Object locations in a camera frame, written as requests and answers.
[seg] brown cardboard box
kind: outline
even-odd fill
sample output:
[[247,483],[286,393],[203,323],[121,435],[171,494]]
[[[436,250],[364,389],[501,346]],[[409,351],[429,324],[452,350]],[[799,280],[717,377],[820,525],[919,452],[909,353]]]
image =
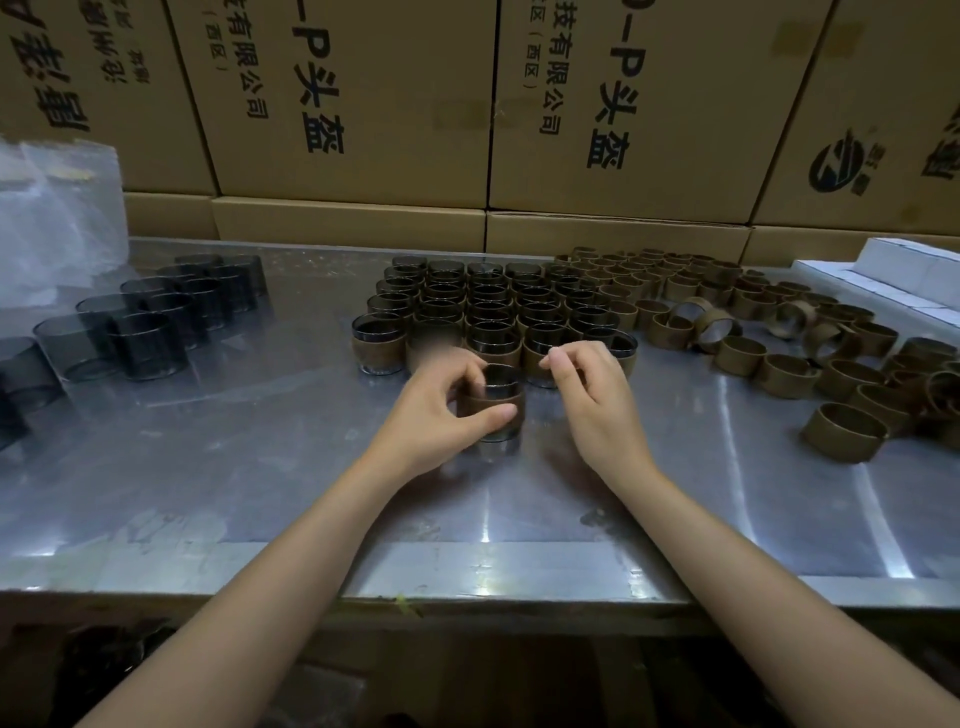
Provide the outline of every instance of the brown cardboard box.
[[672,253],[739,260],[749,228],[734,225],[667,223],[587,215],[487,213],[487,253],[558,255],[576,245],[601,253],[661,248]]
[[168,4],[224,194],[484,206],[495,0]]
[[124,188],[216,194],[163,0],[0,6],[0,133],[116,147]]
[[747,222],[829,0],[569,5],[501,3],[490,205]]
[[126,192],[130,235],[219,240],[212,197]]
[[213,217],[223,240],[483,253],[479,209],[219,197]]
[[[897,233],[891,232],[757,226],[750,232],[750,240],[740,262],[743,265],[786,268],[794,260],[856,260],[867,238],[897,236]],[[960,237],[916,233],[901,237],[960,253]]]
[[754,222],[960,232],[958,27],[956,0],[841,0]]

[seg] metal table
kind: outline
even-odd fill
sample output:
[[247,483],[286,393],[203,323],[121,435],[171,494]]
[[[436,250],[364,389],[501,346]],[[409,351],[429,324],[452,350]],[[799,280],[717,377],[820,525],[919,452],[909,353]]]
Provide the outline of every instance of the metal table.
[[[137,240],[132,261],[152,269],[196,250]],[[363,451],[406,376],[362,375],[349,323],[394,253],[256,252],[269,300],[191,352],[189,370],[70,385],[0,452],[3,597],[67,597],[93,613],[148,597],[155,608],[138,614],[174,612],[178,597],[220,589]],[[116,271],[95,291],[132,275]],[[0,335],[86,295],[0,311]],[[831,462],[798,438],[819,401],[775,400],[707,356],[643,342],[632,385],[662,469],[830,601],[960,610],[955,453],[909,439],[870,464]],[[577,455],[559,395],[527,396],[518,443],[460,455],[390,504],[331,621],[648,631],[689,613],[676,575]]]

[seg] forearm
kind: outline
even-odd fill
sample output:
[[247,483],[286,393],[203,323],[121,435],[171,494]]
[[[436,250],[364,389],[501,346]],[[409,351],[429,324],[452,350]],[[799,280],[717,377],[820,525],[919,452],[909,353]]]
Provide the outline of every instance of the forearm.
[[639,454],[609,484],[802,728],[960,725],[960,704]]
[[83,728],[254,725],[400,485],[377,462],[354,463]]

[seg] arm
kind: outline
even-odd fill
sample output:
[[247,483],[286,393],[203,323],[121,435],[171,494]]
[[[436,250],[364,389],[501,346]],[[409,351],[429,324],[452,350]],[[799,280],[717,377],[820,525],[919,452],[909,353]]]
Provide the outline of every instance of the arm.
[[423,364],[360,459],[79,725],[254,725],[391,496],[516,414],[447,409],[449,388],[482,382],[483,366],[465,350]]
[[657,469],[630,385],[602,344],[567,344],[541,366],[557,380],[588,465],[798,726],[960,725],[960,702],[952,695]]

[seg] left hand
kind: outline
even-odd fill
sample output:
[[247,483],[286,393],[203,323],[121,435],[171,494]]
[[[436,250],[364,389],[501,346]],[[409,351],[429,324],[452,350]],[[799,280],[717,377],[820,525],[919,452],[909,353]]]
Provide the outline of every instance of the left hand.
[[486,366],[476,354],[454,348],[424,361],[403,387],[367,455],[383,468],[399,469],[406,482],[508,423],[516,415],[515,404],[498,404],[470,417],[457,417],[446,406],[450,388],[461,379],[482,386]]

